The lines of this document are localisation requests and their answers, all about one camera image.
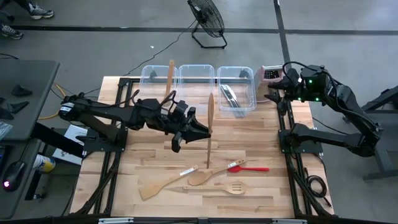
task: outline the red silicone spatula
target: red silicone spatula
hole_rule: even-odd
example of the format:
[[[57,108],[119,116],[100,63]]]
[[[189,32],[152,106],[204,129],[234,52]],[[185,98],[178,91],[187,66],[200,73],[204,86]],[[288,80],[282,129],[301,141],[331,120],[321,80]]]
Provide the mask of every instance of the red silicone spatula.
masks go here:
[[[251,171],[269,171],[268,167],[241,167],[234,166],[228,169],[230,172],[239,172],[241,170],[251,170]]]

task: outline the wooden spoon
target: wooden spoon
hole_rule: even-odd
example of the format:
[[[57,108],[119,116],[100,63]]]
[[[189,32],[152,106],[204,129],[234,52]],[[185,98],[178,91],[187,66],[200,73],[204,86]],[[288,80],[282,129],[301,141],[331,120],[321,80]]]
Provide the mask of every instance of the wooden spoon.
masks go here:
[[[206,181],[207,179],[209,179],[212,175],[221,172],[223,170],[226,170],[228,168],[237,166],[237,165],[241,165],[242,163],[245,163],[246,159],[240,159],[237,161],[234,161],[224,167],[220,167],[220,168],[214,168],[214,169],[205,169],[205,170],[201,170],[198,172],[195,172],[189,179],[188,179],[188,183],[190,185],[200,185],[202,183],[204,183],[204,181]]]
[[[169,62],[169,73],[167,74],[167,84],[166,84],[166,92],[164,94],[164,98],[170,94],[170,89],[172,87],[172,79],[174,73],[174,60],[170,60]]]
[[[198,168],[199,168],[198,166],[194,166],[191,169],[182,171],[181,173],[176,174],[172,177],[169,177],[168,179],[160,180],[160,181],[158,181],[158,183],[151,183],[151,184],[141,186],[139,188],[139,193],[141,195],[142,200],[147,200],[148,198],[157,195],[157,193],[159,193],[160,190],[162,190],[162,188],[164,188],[169,183],[171,183],[175,180],[178,180],[179,178],[197,170]]]
[[[214,97],[213,93],[210,93],[209,103],[207,106],[207,124],[209,126],[209,134],[211,134],[211,127],[213,126],[213,118],[214,118]],[[207,166],[209,169],[210,165],[210,153],[211,153],[211,138],[207,139]]]
[[[243,194],[247,190],[246,184],[235,181],[224,185],[201,185],[201,186],[183,186],[182,189],[185,190],[224,190],[231,194]]]

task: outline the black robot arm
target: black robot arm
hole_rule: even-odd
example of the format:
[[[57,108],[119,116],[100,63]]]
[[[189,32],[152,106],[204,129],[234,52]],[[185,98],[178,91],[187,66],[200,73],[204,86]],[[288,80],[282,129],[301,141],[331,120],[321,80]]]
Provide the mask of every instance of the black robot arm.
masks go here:
[[[191,107],[187,115],[185,111],[188,105],[184,101],[176,102],[176,92],[172,91],[161,103],[156,99],[138,99],[134,97],[139,90],[134,92],[131,99],[134,106],[119,107],[119,105],[107,105],[98,103],[84,97],[84,93],[74,96],[66,96],[62,101],[59,115],[67,121],[79,121],[96,131],[101,138],[109,143],[118,142],[125,138],[122,131],[115,125],[104,124],[97,117],[120,121],[129,129],[138,131],[146,124],[148,128],[163,131],[166,135],[174,134],[172,139],[172,150],[179,152],[180,143],[186,143],[210,138],[208,128],[200,124],[195,116],[195,108]]]
[[[357,104],[350,87],[333,79],[324,66],[305,66],[300,75],[291,68],[278,83],[270,83],[270,88],[285,90],[283,98],[266,95],[277,103],[278,110],[285,115],[287,102],[293,100],[319,101],[323,106],[343,113],[359,130],[355,134],[333,134],[309,129],[304,124],[296,123],[285,141],[291,146],[299,146],[303,141],[315,141],[345,147],[362,157],[375,155],[375,146],[381,134],[381,127],[375,123]]]

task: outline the person's foot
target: person's foot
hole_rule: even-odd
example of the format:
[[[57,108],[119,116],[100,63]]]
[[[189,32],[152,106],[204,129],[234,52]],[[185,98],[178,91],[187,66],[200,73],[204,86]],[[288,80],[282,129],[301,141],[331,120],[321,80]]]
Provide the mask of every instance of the person's foot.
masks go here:
[[[51,10],[45,10],[40,8],[38,5],[34,6],[29,3],[29,14],[33,19],[41,19],[41,18],[51,18],[54,16],[54,12]]]
[[[12,38],[14,40],[19,40],[24,36],[23,33],[19,32],[18,30],[14,30],[10,26],[0,24],[0,28],[1,28],[0,30],[1,35]]]

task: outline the concrete floor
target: concrete floor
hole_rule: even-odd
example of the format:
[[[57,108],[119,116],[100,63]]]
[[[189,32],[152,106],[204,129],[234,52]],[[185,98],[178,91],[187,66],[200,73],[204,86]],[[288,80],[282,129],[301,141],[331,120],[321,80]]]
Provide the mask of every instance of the concrete floor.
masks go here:
[[[268,29],[262,33],[226,33],[224,50],[205,50],[184,34],[166,52],[147,64],[165,65],[172,58],[176,65],[208,63],[220,66],[277,65],[284,62],[279,26],[273,0],[214,0],[226,28]],[[287,35],[291,60],[306,64],[324,64],[330,73],[356,93],[365,104],[386,88],[398,84],[394,73],[398,54],[398,35],[338,35],[339,30],[398,30],[398,2],[395,0],[279,0],[285,29],[328,30],[336,35]],[[7,10],[16,15],[17,25],[30,26],[106,26],[186,28],[194,20],[185,1],[179,0],[41,0],[51,8],[53,19],[31,21],[17,6]],[[0,39],[0,52],[21,59],[57,60],[61,63],[56,82],[74,93],[101,85],[106,75],[124,75],[169,43],[178,32],[75,32],[27,30],[22,40]],[[218,43],[206,34],[198,34],[206,44]],[[139,75],[141,68],[132,72]],[[60,100],[49,94],[42,116],[59,109]],[[342,131],[354,131],[341,114],[312,103],[313,117]],[[388,129],[396,131],[394,117],[374,116]],[[43,121],[56,128],[68,123],[54,118]],[[315,123],[321,130],[327,130]],[[385,135],[382,147],[392,147],[394,136]],[[377,170],[374,158],[364,159],[346,149],[324,145],[329,191],[337,215],[346,218],[398,222],[398,178],[364,182],[362,176]],[[392,152],[394,162],[397,153]],[[22,202],[14,218],[58,216],[67,204],[76,181],[78,167],[57,165],[66,176],[50,177],[45,184],[47,198]]]

